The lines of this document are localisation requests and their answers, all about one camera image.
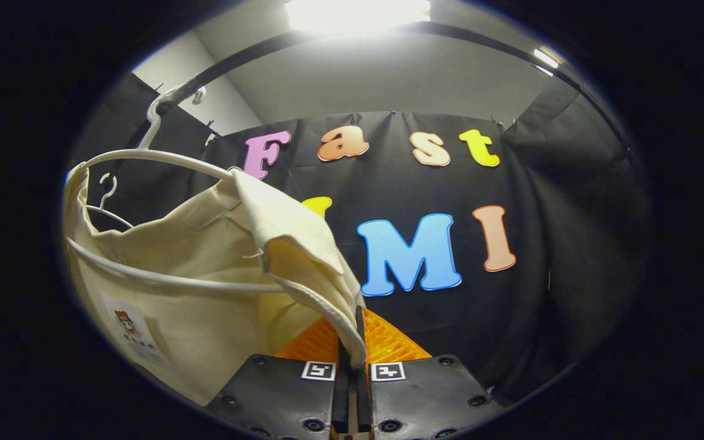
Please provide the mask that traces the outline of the white plastic clothes hanger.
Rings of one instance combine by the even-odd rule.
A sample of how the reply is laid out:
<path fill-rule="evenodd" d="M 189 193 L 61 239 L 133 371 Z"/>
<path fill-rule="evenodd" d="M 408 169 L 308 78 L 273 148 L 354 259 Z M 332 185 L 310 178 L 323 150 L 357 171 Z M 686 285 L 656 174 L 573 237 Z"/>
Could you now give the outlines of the white plastic clothes hanger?
<path fill-rule="evenodd" d="M 106 192 L 104 192 L 103 195 L 101 195 L 100 203 L 98 203 L 97 205 L 87 203 L 86 204 L 87 211 L 92 211 L 92 212 L 95 212 L 98 214 L 105 215 L 108 218 L 112 218 L 112 220 L 119 222 L 120 225 L 126 229 L 134 228 L 134 225 L 132 223 L 128 222 L 125 218 L 121 218 L 119 215 L 115 214 L 114 212 L 111 212 L 111 211 L 108 211 L 107 209 L 105 209 L 106 201 L 109 200 L 109 198 L 112 197 L 112 195 L 114 195 L 114 193 L 117 190 L 117 186 L 118 186 L 117 178 L 115 178 L 115 176 L 113 176 L 109 172 L 102 175 L 100 178 L 100 185 L 101 186 L 104 186 L 107 183 L 109 183 L 109 186 L 106 187 L 106 189 L 107 189 Z"/>
<path fill-rule="evenodd" d="M 178 95 L 178 89 L 174 87 L 170 89 L 168 93 L 159 95 L 156 100 L 153 101 L 146 111 L 146 120 L 149 126 L 144 134 L 144 137 L 139 142 L 136 148 L 121 148 L 120 150 L 113 150 L 111 152 L 102 153 L 89 161 L 84 162 L 79 166 L 80 170 L 86 170 L 93 165 L 114 160 L 143 160 L 143 161 L 154 161 L 165 164 L 172 164 L 179 167 L 188 168 L 194 172 L 200 172 L 202 174 L 209 175 L 215 179 L 221 181 L 233 181 L 233 175 L 228 170 L 217 167 L 212 164 L 208 164 L 199 159 L 188 158 L 182 154 L 176 154 L 171 152 L 165 152 L 160 150 L 149 150 L 151 142 L 153 142 L 154 137 L 159 131 L 161 125 L 161 117 L 157 114 L 157 108 L 162 103 L 167 103 L 168 98 L 176 97 Z M 160 274 L 142 270 L 140 268 L 133 268 L 128 265 L 123 265 L 117 262 L 110 261 L 98 254 L 93 254 L 80 244 L 72 240 L 69 236 L 66 237 L 66 242 L 71 249 L 75 251 L 76 254 L 86 259 L 96 265 L 107 268 L 107 270 L 112 270 L 120 274 L 131 276 L 137 279 L 145 279 L 149 282 L 157 282 L 157 284 L 164 284 L 174 287 L 192 287 L 201 288 L 207 290 L 214 290 L 215 292 L 267 292 L 275 293 L 281 292 L 282 288 L 277 285 L 266 285 L 266 284 L 247 284 L 246 282 L 217 282 L 205 279 L 192 279 L 187 277 L 171 276 L 167 274 Z"/>

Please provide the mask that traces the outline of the large ceiling light panel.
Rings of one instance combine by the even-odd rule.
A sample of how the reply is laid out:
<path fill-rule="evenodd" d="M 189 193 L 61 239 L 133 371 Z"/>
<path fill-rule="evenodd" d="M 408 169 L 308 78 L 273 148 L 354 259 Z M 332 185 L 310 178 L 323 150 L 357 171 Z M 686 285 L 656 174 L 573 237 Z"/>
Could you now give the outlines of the large ceiling light panel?
<path fill-rule="evenodd" d="M 380 31 L 430 21 L 430 0 L 286 0 L 293 30 L 322 34 Z"/>

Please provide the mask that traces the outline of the small ceiling light panel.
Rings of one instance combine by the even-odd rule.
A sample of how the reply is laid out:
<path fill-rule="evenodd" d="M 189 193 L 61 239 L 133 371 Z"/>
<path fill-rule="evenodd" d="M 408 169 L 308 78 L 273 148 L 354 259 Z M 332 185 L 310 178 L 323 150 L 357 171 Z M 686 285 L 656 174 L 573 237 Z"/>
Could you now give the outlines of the small ceiling light panel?
<path fill-rule="evenodd" d="M 561 59 L 556 58 L 550 51 L 546 50 L 545 47 L 534 48 L 532 55 L 537 61 L 536 64 L 532 64 L 532 66 L 548 75 L 548 77 L 553 77 L 555 72 L 559 70 L 563 64 Z"/>

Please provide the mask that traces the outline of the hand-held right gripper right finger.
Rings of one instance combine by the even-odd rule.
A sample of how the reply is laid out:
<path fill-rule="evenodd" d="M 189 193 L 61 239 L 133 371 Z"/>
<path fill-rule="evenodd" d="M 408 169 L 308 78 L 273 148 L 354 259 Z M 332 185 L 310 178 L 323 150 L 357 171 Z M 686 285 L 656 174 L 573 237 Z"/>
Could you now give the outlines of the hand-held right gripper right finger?
<path fill-rule="evenodd" d="M 369 440 L 448 440 L 504 414 L 457 356 L 423 356 L 412 340 L 363 307 L 356 321 L 368 354 L 355 373 L 357 427 Z"/>

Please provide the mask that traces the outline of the black backdrop cloth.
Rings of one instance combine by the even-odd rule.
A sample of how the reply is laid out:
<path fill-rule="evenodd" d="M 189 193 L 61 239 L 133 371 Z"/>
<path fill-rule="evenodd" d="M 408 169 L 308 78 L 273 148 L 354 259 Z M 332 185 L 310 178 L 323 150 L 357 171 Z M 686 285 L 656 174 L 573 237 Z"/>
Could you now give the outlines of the black backdrop cloth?
<path fill-rule="evenodd" d="M 453 354 L 503 406 L 606 339 L 651 251 L 642 172 L 592 104 L 551 81 L 510 128 L 419 112 L 268 123 L 190 152 L 287 194 L 328 224 L 364 309 Z M 172 164 L 90 168 L 86 204 L 134 226 L 221 180 Z"/>

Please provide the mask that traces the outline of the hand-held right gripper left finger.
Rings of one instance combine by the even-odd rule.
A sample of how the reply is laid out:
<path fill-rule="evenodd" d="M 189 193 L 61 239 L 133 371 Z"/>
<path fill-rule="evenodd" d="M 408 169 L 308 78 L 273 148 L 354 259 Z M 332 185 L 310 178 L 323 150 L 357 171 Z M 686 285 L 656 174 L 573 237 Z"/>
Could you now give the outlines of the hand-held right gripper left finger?
<path fill-rule="evenodd" d="M 257 440 L 340 440 L 352 382 L 346 349 L 319 318 L 274 356 L 249 356 L 205 408 Z"/>

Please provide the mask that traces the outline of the black metal clothes rack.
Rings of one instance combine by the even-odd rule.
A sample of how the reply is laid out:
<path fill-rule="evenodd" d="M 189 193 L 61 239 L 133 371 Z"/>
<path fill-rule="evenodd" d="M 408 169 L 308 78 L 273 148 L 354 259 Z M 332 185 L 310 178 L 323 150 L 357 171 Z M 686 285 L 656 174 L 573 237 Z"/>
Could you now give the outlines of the black metal clothes rack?
<path fill-rule="evenodd" d="M 617 141 L 622 145 L 624 149 L 624 158 L 626 158 L 629 164 L 634 168 L 639 169 L 642 167 L 642 165 L 638 162 L 637 151 L 636 148 L 633 148 L 633 142 L 629 140 L 624 133 L 625 129 L 622 128 L 622 125 L 615 122 L 614 111 L 610 108 L 605 108 L 603 104 L 601 104 L 601 99 L 594 97 L 592 91 L 589 89 L 590 79 L 583 75 L 583 73 L 579 73 L 578 70 L 573 69 L 569 62 L 559 64 L 558 67 L 550 67 L 548 66 L 548 62 L 539 61 L 537 56 L 533 53 L 526 53 L 525 51 L 502 42 L 494 37 L 485 36 L 462 27 L 455 27 L 444 23 L 420 21 L 397 26 L 393 28 L 393 31 L 413 34 L 433 34 L 441 37 L 449 37 L 450 39 L 492 48 L 493 50 L 497 50 L 497 52 L 505 53 L 509 56 L 518 58 L 521 61 L 528 62 L 530 65 L 545 68 L 548 72 L 553 73 L 555 78 L 563 81 L 567 84 L 567 86 L 572 87 L 572 89 L 577 91 L 579 95 L 586 98 L 590 104 L 592 104 L 592 108 L 594 108 L 595 111 L 597 111 L 603 118 L 604 123 L 606 123 Z M 182 103 L 184 100 L 187 100 L 188 97 L 195 95 L 201 87 L 207 86 L 207 84 L 212 83 L 216 79 L 226 75 L 226 73 L 248 64 L 248 62 L 252 62 L 255 59 L 265 57 L 281 50 L 286 50 L 286 48 L 291 48 L 304 43 L 320 41 L 321 39 L 326 39 L 327 37 L 329 37 L 327 34 L 311 34 L 307 31 L 288 31 L 284 34 L 269 37 L 265 41 L 258 42 L 247 48 L 243 48 L 237 53 L 216 62 L 211 67 L 208 67 L 206 70 L 198 73 L 198 75 L 191 78 L 186 83 L 176 87 L 173 91 L 165 92 L 159 96 L 158 100 L 153 102 L 153 105 L 149 109 L 154 111 L 156 116 L 162 117 L 176 108 L 179 103 Z"/>

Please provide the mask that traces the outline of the cream long-sleeved shirt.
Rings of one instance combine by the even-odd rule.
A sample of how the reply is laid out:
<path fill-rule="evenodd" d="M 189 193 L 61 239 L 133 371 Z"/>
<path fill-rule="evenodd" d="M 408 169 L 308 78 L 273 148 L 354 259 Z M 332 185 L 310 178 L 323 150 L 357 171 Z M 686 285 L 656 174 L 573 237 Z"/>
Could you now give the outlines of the cream long-sleeved shirt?
<path fill-rule="evenodd" d="M 81 303 L 130 362 L 199 405 L 252 354 L 282 351 L 321 318 L 360 367 L 361 287 L 325 220 L 284 192 L 232 171 L 165 217 L 99 231 L 89 170 L 64 188 L 67 259 Z"/>

